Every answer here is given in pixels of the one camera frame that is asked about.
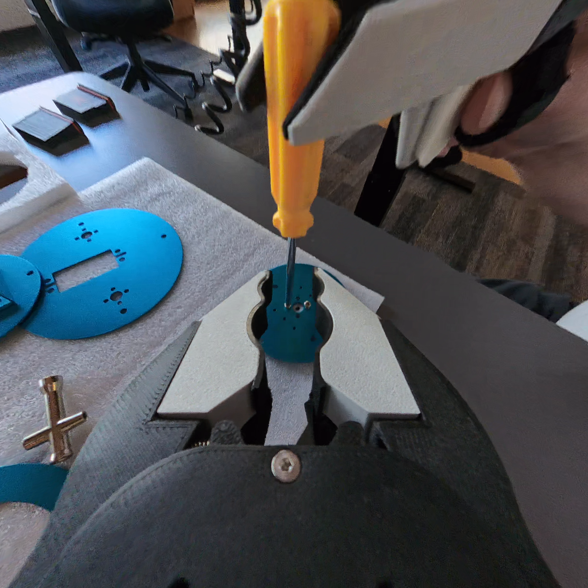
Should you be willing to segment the yellow screwdriver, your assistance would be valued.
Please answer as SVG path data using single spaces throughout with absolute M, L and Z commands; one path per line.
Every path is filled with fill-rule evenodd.
M 324 141 L 294 146 L 283 123 L 335 40 L 341 11 L 333 1 L 270 1 L 263 19 L 273 225 L 288 240 L 285 302 L 292 299 L 296 240 L 313 225 Z

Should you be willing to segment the small black box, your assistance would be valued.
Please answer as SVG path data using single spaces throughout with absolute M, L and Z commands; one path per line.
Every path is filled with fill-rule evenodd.
M 91 128 L 120 118 L 110 97 L 84 85 L 60 94 L 53 103 L 61 114 Z
M 55 156 L 62 156 L 89 144 L 81 126 L 69 117 L 40 107 L 12 124 L 29 144 Z

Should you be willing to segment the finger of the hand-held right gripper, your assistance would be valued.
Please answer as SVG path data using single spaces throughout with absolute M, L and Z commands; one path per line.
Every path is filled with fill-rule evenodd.
M 508 69 L 561 1 L 387 1 L 341 33 L 284 120 L 295 146 L 359 129 Z
M 249 114 L 267 104 L 262 43 L 251 52 L 236 78 L 235 92 L 239 107 L 244 113 Z

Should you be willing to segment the small blue round plate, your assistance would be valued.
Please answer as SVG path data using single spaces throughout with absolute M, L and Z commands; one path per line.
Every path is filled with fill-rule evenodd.
M 292 287 L 292 306 L 284 307 L 286 266 L 270 271 L 262 284 L 263 308 L 254 317 L 254 334 L 266 356 L 293 364 L 313 363 L 316 352 L 332 331 L 332 319 L 320 304 L 324 285 L 315 275 L 315 267 L 296 263 Z M 306 309 L 304 302 L 312 307 Z

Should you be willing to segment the large blue plate with cutout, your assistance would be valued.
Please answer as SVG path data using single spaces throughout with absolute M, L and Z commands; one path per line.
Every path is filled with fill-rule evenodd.
M 67 290 L 56 276 L 111 254 L 116 266 Z M 180 275 L 183 248 L 171 224 L 136 209 L 101 209 L 57 224 L 22 257 L 43 279 L 43 292 L 23 324 L 29 333 L 56 340 L 84 339 L 120 329 L 166 297 Z

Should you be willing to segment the person's dark cloth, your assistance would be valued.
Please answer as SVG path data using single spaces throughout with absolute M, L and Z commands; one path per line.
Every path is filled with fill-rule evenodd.
M 577 306 L 569 295 L 547 292 L 531 282 L 491 278 L 477 278 L 476 280 L 552 323 L 558 322 L 566 313 Z

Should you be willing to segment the black desk frame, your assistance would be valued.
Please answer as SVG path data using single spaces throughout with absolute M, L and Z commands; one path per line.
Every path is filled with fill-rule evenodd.
M 400 118 L 400 115 L 392 117 L 387 126 L 386 134 L 354 211 L 356 217 L 376 227 L 379 227 L 386 217 L 409 169 L 418 169 L 425 175 L 444 180 L 468 193 L 471 193 L 475 187 L 473 181 L 447 170 L 448 167 L 462 161 L 462 151 L 458 147 L 451 148 L 448 155 L 434 159 L 423 168 L 417 164 L 412 164 L 407 169 L 397 168 L 395 157 L 398 150 Z

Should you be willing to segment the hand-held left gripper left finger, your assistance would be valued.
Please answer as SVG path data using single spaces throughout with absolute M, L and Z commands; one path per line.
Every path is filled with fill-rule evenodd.
M 241 428 L 255 414 L 252 386 L 262 372 L 262 351 L 252 318 L 263 306 L 270 272 L 255 275 L 200 321 L 158 406 L 163 419 L 231 420 Z

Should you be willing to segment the blue disc with square bracket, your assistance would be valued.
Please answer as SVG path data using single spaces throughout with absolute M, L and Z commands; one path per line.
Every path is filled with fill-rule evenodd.
M 1 337 L 27 319 L 40 296 L 42 278 L 29 261 L 1 255 Z

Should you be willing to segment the white foam block with hole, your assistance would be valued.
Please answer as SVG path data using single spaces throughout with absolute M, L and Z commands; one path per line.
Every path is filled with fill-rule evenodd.
M 51 206 L 73 199 L 77 192 L 42 159 L 9 132 L 1 132 L 1 164 L 25 168 L 26 182 L 15 195 L 1 203 L 1 233 L 33 218 Z

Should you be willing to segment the metal cross wrench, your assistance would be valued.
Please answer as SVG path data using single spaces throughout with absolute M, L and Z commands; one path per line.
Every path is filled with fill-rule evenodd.
M 63 378 L 61 375 L 41 378 L 39 386 L 45 402 L 47 425 L 25 437 L 22 440 L 22 446 L 25 450 L 31 450 L 48 443 L 50 445 L 49 463 L 57 465 L 72 457 L 70 431 L 84 424 L 88 415 L 85 411 L 71 416 L 65 415 L 62 396 Z

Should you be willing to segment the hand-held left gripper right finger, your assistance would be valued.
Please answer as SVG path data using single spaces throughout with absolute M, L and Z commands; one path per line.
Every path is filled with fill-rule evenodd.
M 418 419 L 420 408 L 377 314 L 323 269 L 315 276 L 330 326 L 319 349 L 323 413 L 335 426 L 355 422 L 366 433 L 377 420 Z

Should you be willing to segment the white foam sheet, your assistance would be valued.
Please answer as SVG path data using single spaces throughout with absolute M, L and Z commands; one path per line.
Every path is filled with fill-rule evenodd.
M 57 341 L 16 329 L 1 340 L 1 465 L 41 462 L 48 450 L 33 450 L 25 457 L 20 439 L 29 425 L 40 424 L 40 393 L 33 384 L 40 376 L 57 372 L 65 379 L 65 406 L 85 408 L 90 424 L 73 434 L 74 452 L 131 380 L 192 322 L 216 306 L 260 270 L 282 259 L 285 244 L 273 233 L 201 189 L 152 162 L 142 159 L 73 198 L 25 221 L 1 235 L 1 252 L 24 253 L 33 240 L 61 220 L 79 212 L 106 208 L 138 209 L 169 222 L 183 246 L 183 266 L 176 286 L 154 311 L 114 333 Z M 122 432 L 108 427 L 105 441 L 94 451 L 100 465 L 114 472 L 115 458 L 122 459 L 123 485 L 157 461 L 168 458 L 196 441 L 196 423 L 149 423 L 155 408 L 147 409 L 147 424 L 131 425 L 133 445 L 123 446 Z M 90 474 L 102 491 L 101 478 L 92 463 Z M 90 474 L 82 481 L 90 482 Z M 48 513 L 32 506 L 1 506 L 1 587 L 29 587 L 25 572 Z

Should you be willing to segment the black office chair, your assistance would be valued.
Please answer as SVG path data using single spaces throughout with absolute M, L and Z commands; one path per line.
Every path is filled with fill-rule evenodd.
M 84 41 L 86 48 L 91 48 L 99 40 L 126 46 L 127 62 L 103 73 L 102 79 L 112 81 L 121 77 L 121 90 L 128 93 L 137 84 L 144 92 L 149 92 L 154 85 L 175 101 L 176 116 L 182 111 L 186 121 L 193 121 L 188 100 L 196 96 L 198 83 L 195 75 L 188 70 L 144 59 L 137 48 L 140 42 L 167 38 L 162 32 L 174 20 L 171 1 L 53 1 L 53 6 L 63 24 L 88 37 Z M 161 75 L 189 79 L 193 94 L 180 94 Z

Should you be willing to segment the person's white shirt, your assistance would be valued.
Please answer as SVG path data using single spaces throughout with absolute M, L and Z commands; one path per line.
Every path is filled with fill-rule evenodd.
M 587 300 L 576 305 L 557 321 L 557 326 L 587 342 L 587 306 Z

